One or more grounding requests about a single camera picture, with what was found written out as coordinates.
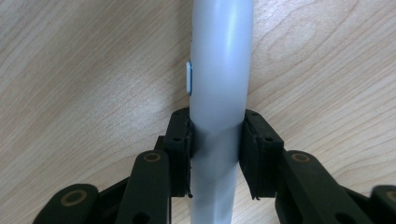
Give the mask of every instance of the screw hole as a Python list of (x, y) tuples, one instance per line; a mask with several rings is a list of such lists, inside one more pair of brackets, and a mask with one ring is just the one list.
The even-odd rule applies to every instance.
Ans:
[(161, 159), (160, 154), (157, 153), (149, 153), (144, 157), (145, 161), (154, 162), (159, 161)]
[(83, 189), (72, 190), (62, 197), (61, 204), (65, 207), (73, 206), (83, 202), (87, 196), (87, 191)]
[(356, 224), (355, 219), (344, 213), (337, 213), (335, 218), (337, 218), (337, 221), (342, 224)]
[(294, 159), (295, 161), (298, 161), (298, 162), (309, 162), (309, 161), (311, 161), (311, 159), (309, 159), (309, 157), (306, 156), (303, 153), (294, 153), (294, 154), (291, 155), (291, 158)]
[(387, 197), (393, 201), (394, 203), (396, 203), (396, 190), (390, 190), (387, 192)]
[(134, 215), (134, 219), (132, 220), (133, 224), (146, 224), (149, 223), (149, 214), (141, 212)]

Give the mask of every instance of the white plastic tube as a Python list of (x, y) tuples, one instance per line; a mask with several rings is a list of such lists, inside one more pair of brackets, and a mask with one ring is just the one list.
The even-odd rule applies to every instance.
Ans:
[(231, 223), (245, 115), (253, 0), (194, 0), (190, 113), (191, 223)]

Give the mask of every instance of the wood grain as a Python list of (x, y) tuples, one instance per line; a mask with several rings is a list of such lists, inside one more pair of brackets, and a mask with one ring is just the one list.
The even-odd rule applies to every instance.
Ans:
[[(0, 1), (0, 223), (105, 189), (189, 104), (192, 1)], [(368, 195), (396, 185), (396, 1), (255, 1), (247, 107)], [(189, 223), (188, 199), (173, 200)], [(278, 223), (239, 174), (233, 223)]]

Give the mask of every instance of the wooden surface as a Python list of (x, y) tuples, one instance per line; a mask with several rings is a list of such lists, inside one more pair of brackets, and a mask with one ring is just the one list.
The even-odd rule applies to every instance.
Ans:
[[(99, 189), (189, 104), (191, 0), (0, 2), (0, 223)], [(396, 1), (255, 1), (247, 108), (368, 195), (396, 185)], [(189, 223), (175, 199), (174, 223)], [(233, 223), (278, 223), (239, 174)]]

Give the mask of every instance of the small white button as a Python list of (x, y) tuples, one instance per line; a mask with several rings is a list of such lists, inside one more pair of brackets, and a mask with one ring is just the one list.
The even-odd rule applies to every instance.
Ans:
[(186, 88), (187, 88), (187, 94), (189, 96), (191, 96), (191, 92), (192, 92), (192, 65), (191, 62), (188, 61), (186, 62)]

